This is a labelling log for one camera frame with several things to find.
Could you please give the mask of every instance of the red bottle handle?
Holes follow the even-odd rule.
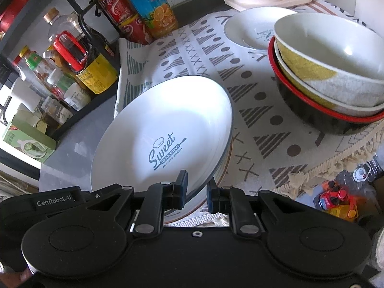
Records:
[[[66,36],[71,42],[83,53],[84,58],[78,62],[76,58],[68,51],[68,49],[61,43],[60,37]],[[76,70],[82,71],[87,63],[88,54],[87,51],[81,46],[77,39],[68,31],[63,31],[53,41],[53,47],[61,54],[61,56]]]

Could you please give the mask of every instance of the red can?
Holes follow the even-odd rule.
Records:
[[[129,6],[128,0],[100,0],[100,2],[117,24],[121,24],[136,14]]]
[[[125,38],[131,42],[147,45],[152,43],[153,38],[150,35],[144,22],[139,15],[135,15],[129,18],[121,25],[119,25],[121,31],[125,34]]]

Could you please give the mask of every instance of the white bowl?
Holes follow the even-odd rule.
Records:
[[[297,12],[283,7],[256,7],[233,15],[224,26],[225,36],[245,48],[268,51],[273,26],[282,17]]]
[[[368,28],[300,13],[279,19],[275,37],[284,62],[318,92],[358,107],[384,102],[384,40]]]
[[[303,94],[308,96],[310,99],[314,100],[315,102],[319,103],[320,105],[327,107],[331,110],[334,110],[336,112],[339,112],[341,114],[345,114],[348,116],[354,116],[354,117],[370,117],[372,115],[377,114],[381,110],[384,109],[384,104],[381,104],[379,106],[375,107],[356,107],[356,106],[350,106],[344,103],[341,103],[339,101],[336,101],[334,99],[329,98],[328,96],[325,96],[324,94],[316,91],[314,88],[306,84],[304,81],[300,80],[293,72],[289,69],[289,67],[284,63],[279,48],[277,46],[277,42],[275,41],[275,53],[277,60],[279,62],[279,65],[282,69],[282,72],[284,76],[287,77],[287,79]]]
[[[124,108],[101,138],[92,190],[117,183],[146,191],[187,170],[189,201],[225,159],[232,122],[231,100],[215,81],[186,76],[158,84]]]

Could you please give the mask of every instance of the patterned tablecloth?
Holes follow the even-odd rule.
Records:
[[[292,8],[340,16],[366,26],[323,0]],[[384,121],[352,136],[326,135],[305,125],[284,103],[266,55],[238,46],[223,32],[238,11],[212,13],[149,46],[120,40],[120,73],[115,114],[155,84],[171,78],[206,76],[227,88],[234,101],[234,147],[221,186],[256,195],[275,190],[296,198],[311,192],[318,177],[335,178],[343,169],[370,160],[384,133]],[[227,225],[207,205],[172,226]]]

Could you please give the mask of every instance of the yellow and white bowl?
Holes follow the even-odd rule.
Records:
[[[384,40],[337,16],[299,13],[279,19],[275,37],[289,69],[333,100],[357,107],[384,103]]]
[[[285,77],[304,95],[308,96],[313,101],[319,103],[320,105],[339,112],[344,115],[354,116],[354,117],[369,117],[377,114],[384,109],[384,104],[375,107],[357,107],[350,106],[334,99],[325,96],[324,94],[316,91],[314,88],[310,87],[304,81],[300,80],[292,70],[289,69],[287,64],[284,63],[282,56],[280,55],[277,42],[275,41],[275,53],[279,63],[279,66]]]

